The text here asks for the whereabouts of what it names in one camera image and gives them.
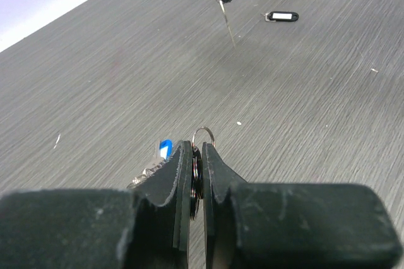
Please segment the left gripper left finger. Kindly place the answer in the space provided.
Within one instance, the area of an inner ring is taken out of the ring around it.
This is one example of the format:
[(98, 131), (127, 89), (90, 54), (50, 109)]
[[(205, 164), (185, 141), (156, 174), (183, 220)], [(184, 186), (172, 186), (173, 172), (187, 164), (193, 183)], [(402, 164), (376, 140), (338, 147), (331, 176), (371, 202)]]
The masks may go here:
[(1, 198), (2, 268), (187, 268), (192, 148), (133, 189), (19, 190)]

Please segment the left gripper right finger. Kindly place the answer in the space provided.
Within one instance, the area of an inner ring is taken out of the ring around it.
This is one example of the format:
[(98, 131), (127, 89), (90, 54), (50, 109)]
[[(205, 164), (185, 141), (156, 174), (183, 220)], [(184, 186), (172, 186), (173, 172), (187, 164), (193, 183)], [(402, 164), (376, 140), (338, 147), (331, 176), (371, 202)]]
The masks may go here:
[(202, 148), (207, 268), (393, 268), (403, 246), (383, 201), (352, 183), (247, 182)]

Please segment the black key fob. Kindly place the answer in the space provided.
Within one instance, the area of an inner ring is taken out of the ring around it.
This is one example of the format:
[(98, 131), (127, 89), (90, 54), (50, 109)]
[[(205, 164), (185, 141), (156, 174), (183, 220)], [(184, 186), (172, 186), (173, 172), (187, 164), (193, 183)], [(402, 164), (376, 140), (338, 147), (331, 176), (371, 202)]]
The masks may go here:
[(263, 16), (266, 22), (295, 22), (299, 19), (298, 13), (289, 11), (272, 11)]

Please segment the grey keyring holder red handle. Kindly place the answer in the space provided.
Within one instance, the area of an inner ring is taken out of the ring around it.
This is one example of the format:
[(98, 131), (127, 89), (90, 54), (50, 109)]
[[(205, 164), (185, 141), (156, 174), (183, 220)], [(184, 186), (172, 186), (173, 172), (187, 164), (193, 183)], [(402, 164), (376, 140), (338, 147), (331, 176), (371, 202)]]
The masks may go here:
[[(190, 202), (190, 218), (191, 220), (195, 220), (198, 210), (199, 210), (199, 201), (203, 199), (203, 162), (201, 151), (195, 145), (196, 135), (199, 131), (204, 130), (206, 131), (211, 139), (211, 144), (215, 146), (215, 138), (212, 131), (206, 127), (202, 126), (198, 128), (194, 133), (191, 140), (191, 148), (193, 152), (193, 162), (192, 162), (192, 176), (191, 176), (191, 202)], [(157, 156), (157, 144), (156, 144), (156, 151), (154, 154), (153, 160), (143, 169), (143, 172), (136, 176), (127, 186), (128, 189), (134, 189), (141, 183), (143, 183), (146, 179), (152, 176), (157, 170), (159, 170), (164, 163), (168, 161), (164, 160)]]

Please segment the blue key tag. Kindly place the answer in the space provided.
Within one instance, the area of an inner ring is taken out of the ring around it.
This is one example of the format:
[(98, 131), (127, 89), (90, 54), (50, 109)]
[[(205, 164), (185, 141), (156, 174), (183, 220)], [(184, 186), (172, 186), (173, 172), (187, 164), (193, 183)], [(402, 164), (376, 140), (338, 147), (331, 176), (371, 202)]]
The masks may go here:
[(157, 147), (157, 156), (167, 160), (171, 156), (173, 142), (171, 140), (159, 141)]

